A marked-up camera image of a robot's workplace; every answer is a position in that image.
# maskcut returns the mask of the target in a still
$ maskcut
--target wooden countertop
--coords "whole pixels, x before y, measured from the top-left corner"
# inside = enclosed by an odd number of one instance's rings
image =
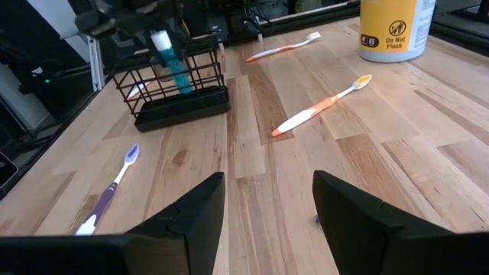
[[[323,39],[255,63],[258,43],[222,58],[232,110],[140,134],[110,82],[0,202],[0,235],[72,234],[113,181],[127,172],[96,234],[123,232],[215,171],[227,202],[219,274],[338,273],[311,191],[314,170],[332,173],[456,232],[489,228],[489,59],[430,38],[410,62],[358,54],[358,19],[269,37],[264,48]],[[374,79],[293,132],[286,118]]]

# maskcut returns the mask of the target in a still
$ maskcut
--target wall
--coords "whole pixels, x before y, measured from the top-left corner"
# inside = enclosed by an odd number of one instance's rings
[[[8,66],[0,64],[0,93],[25,125],[32,129],[49,113],[35,95],[22,95],[18,91],[20,82]]]
[[[67,0],[28,0],[28,2],[58,34],[64,35],[76,30],[75,12]],[[80,36],[68,38],[66,42],[86,62],[89,62],[89,48]]]

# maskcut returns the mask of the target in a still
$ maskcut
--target toothbrush handle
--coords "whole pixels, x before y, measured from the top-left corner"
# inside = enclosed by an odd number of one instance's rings
[[[86,220],[83,222],[84,224],[90,220],[92,216],[95,216],[95,221],[93,222],[93,226],[97,226],[97,224],[100,222],[100,218],[102,217],[102,214],[104,211],[107,209],[107,206],[110,204],[112,199],[114,198],[115,190],[117,189],[118,184],[116,182],[111,183],[110,186],[102,193],[100,196],[99,201],[93,208],[93,210],[90,212],[90,214],[86,217]]]

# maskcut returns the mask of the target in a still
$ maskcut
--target wooden table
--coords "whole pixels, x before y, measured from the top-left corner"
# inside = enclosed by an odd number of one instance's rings
[[[255,63],[262,48],[322,41]],[[410,62],[362,60],[358,19],[229,48],[232,110],[140,134],[109,83],[0,202],[0,235],[68,235],[141,145],[96,234],[123,232],[215,171],[227,202],[218,274],[338,273],[311,192],[332,173],[456,232],[489,228],[489,59],[430,38]],[[372,82],[293,132],[291,115],[371,73]]]

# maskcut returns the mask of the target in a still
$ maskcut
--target toothbrush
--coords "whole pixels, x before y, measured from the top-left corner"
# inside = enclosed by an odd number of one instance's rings
[[[351,85],[351,87],[346,89],[345,91],[340,92],[338,95],[330,96],[327,99],[321,101],[320,103],[308,108],[307,110],[304,110],[299,114],[294,115],[292,118],[289,118],[281,126],[275,129],[272,132],[272,137],[275,138],[276,136],[281,135],[287,131],[290,131],[295,127],[301,125],[302,123],[308,121],[313,116],[319,114],[322,110],[331,107],[343,96],[349,94],[350,92],[358,91],[359,89],[362,89],[370,82],[371,79],[372,79],[372,75],[362,76],[361,78],[357,79],[357,81],[353,82],[353,85]]]
[[[261,52],[261,53],[257,53],[255,54],[254,56],[246,59],[246,62],[251,62],[251,61],[255,61],[259,58],[262,58],[262,57],[266,57],[266,56],[269,56],[269,55],[272,55],[272,54],[276,54],[276,53],[281,53],[281,52],[284,52],[286,50],[292,50],[292,49],[296,49],[298,47],[302,47],[302,46],[306,46],[307,44],[317,40],[321,38],[321,34],[317,31],[315,33],[312,33],[310,35],[307,36],[307,40],[302,42],[302,43],[298,43],[298,44],[294,44],[294,45],[289,45],[289,46],[285,46],[285,47],[279,47],[277,49],[273,49],[273,50],[265,50],[264,52]]]
[[[93,234],[97,224],[100,222],[100,218],[102,217],[102,214],[104,213],[104,211],[107,209],[107,206],[114,198],[115,190],[117,189],[117,186],[121,182],[122,177],[125,174],[125,171],[132,164],[134,164],[134,162],[136,162],[138,155],[139,155],[139,145],[135,144],[125,155],[124,166],[122,167],[121,172],[119,172],[114,182],[111,183],[110,186],[108,186],[108,188],[104,191],[104,193],[102,193],[99,201],[97,202],[93,210],[90,212],[86,220],[82,223],[82,225],[80,225],[75,235],[80,236],[80,235]]]

